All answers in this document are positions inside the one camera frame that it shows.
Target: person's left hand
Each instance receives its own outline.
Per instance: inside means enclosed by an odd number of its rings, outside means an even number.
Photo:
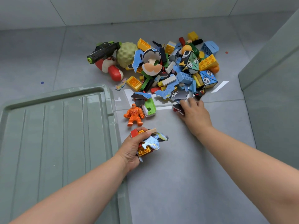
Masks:
[[[144,132],[147,131],[147,128],[145,127],[138,127],[136,128],[137,131],[143,130]],[[128,171],[133,170],[136,168],[140,161],[138,156],[136,155],[138,150],[138,145],[140,142],[142,142],[144,139],[147,139],[151,133],[141,133],[133,138],[131,138],[131,135],[129,135],[117,151],[115,155],[121,156],[126,166],[128,167]]]

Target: toy gun barrel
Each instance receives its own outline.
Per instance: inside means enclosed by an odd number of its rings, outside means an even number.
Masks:
[[[112,56],[114,51],[119,49],[121,45],[119,44],[119,42],[112,44],[104,42],[100,44],[98,47],[98,50],[95,50],[94,52],[92,52],[92,54],[87,56],[88,63],[94,64],[100,59],[107,59],[108,57]]]

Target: person's right hand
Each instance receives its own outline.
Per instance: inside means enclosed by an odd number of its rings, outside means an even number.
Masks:
[[[190,132],[199,137],[207,128],[213,127],[210,114],[204,108],[204,102],[196,102],[194,98],[188,98],[188,103],[184,100],[180,101],[180,105],[185,111],[185,116],[178,113],[178,116],[185,122]]]

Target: forearm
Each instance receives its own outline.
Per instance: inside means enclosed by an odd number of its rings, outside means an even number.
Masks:
[[[271,223],[294,218],[299,208],[298,170],[213,127],[198,139]]]
[[[115,156],[36,204],[12,223],[94,223],[126,174],[124,160]]]

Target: red and white toy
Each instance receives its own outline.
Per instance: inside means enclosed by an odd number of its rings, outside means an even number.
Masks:
[[[123,72],[119,70],[115,65],[117,64],[116,58],[114,56],[108,57],[103,60],[95,62],[95,65],[104,73],[110,74],[112,80],[121,81],[123,79]]]

